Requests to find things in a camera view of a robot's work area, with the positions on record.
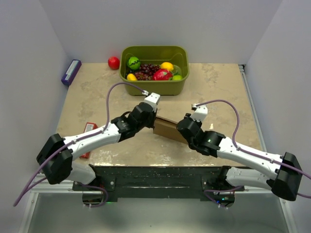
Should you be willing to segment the brown cardboard box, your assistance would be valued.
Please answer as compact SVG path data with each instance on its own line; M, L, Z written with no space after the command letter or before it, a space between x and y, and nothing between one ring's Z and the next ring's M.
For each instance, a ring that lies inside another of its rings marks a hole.
M153 134L187 144L186 139L177 130L177 122L160 116L155 118Z

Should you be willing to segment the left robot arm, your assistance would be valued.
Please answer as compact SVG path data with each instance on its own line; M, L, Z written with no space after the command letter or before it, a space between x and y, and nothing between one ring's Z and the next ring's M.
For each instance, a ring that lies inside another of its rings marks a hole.
M96 190L101 184L100 177L95 175L90 166L74 165L74 160L86 152L132 138L143 128L153 128L156 113L157 104L144 101L131 112L92 131L64 138L57 133L53 134L36 158L40 170L49 184L74 180L83 183L89 190Z

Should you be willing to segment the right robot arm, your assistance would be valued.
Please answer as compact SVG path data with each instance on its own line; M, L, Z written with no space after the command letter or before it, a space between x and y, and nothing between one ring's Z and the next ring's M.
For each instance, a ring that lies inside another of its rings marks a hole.
M266 153L239 143L215 131L203 131L200 122L184 117L176 128L190 149L205 156L213 156L247 166L246 171L229 168L216 179L219 189L232 186L253 186L271 190L288 201L295 201L302 179L301 166L292 153Z

